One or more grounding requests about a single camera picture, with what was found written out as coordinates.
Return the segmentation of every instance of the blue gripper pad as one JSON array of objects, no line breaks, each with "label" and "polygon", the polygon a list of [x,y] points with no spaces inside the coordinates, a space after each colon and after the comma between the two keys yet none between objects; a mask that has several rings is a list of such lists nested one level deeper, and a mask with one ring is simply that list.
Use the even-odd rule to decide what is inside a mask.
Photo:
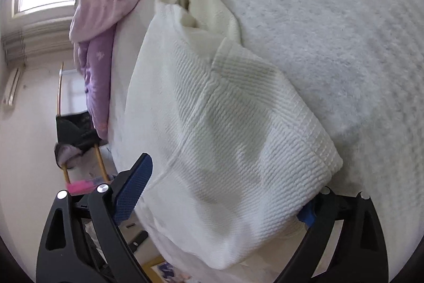
[{"label": "blue gripper pad", "polygon": [[120,225],[122,221],[130,218],[135,204],[137,204],[141,193],[152,175],[152,171],[152,158],[146,155],[142,162],[139,163],[135,172],[128,178],[115,200],[113,221],[117,226]]},{"label": "blue gripper pad", "polygon": [[312,227],[315,222],[315,198],[310,200],[308,204],[306,204],[302,210],[297,214],[297,219],[301,222],[306,223],[308,227]]}]

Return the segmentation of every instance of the white wall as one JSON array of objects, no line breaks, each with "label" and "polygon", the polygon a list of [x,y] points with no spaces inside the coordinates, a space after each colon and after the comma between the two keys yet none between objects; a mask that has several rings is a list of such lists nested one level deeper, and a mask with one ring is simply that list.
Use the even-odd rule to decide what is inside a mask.
[{"label": "white wall", "polygon": [[[67,66],[73,68],[72,62]],[[0,234],[32,279],[48,212],[65,186],[54,159],[59,68],[59,61],[29,66],[19,85],[15,109],[0,109]],[[65,75],[62,113],[85,109],[82,77]],[[113,171],[107,148],[103,148],[103,158],[108,171]],[[70,170],[71,181],[100,175],[94,155],[85,167]]]}]

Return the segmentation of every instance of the pink object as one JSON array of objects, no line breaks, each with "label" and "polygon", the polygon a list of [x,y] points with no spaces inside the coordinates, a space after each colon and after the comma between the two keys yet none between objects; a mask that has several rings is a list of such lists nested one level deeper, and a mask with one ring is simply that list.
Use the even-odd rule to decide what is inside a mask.
[{"label": "pink object", "polygon": [[84,76],[88,112],[100,138],[107,139],[110,69],[115,24],[138,0],[79,0],[69,38],[74,63]]},{"label": "pink object", "polygon": [[[114,179],[113,175],[109,175],[109,180]],[[89,180],[75,181],[70,184],[66,184],[66,189],[71,195],[86,194],[92,192],[98,185],[104,184],[104,180],[101,177],[95,177]]]},{"label": "pink object", "polygon": [[93,191],[95,188],[94,183],[90,180],[75,181],[71,184],[66,184],[66,189],[71,195],[86,194]]}]

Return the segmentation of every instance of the silver screw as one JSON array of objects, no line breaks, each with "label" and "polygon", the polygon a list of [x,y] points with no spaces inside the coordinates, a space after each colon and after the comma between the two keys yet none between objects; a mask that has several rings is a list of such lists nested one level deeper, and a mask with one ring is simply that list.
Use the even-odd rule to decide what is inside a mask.
[{"label": "silver screw", "polygon": [[57,194],[57,198],[59,198],[59,199],[63,199],[63,198],[65,198],[67,195],[68,195],[68,191],[62,190],[62,191],[59,191],[59,193]]},{"label": "silver screw", "polygon": [[330,193],[330,189],[327,187],[327,186],[324,186],[322,189],[321,189],[321,192],[320,192],[321,194],[329,194]]},{"label": "silver screw", "polygon": [[97,186],[97,192],[105,193],[109,189],[109,185],[101,184]]},{"label": "silver screw", "polygon": [[368,193],[364,192],[364,191],[362,191],[360,193],[360,196],[361,196],[362,199],[369,199],[370,198],[370,195]]}]

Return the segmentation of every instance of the framed picture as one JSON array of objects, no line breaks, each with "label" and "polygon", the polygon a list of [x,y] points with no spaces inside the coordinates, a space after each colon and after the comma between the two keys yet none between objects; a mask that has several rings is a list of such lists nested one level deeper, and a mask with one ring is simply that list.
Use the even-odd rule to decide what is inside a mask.
[{"label": "framed picture", "polygon": [[200,283],[169,264],[162,256],[149,261],[142,268],[153,283]]}]

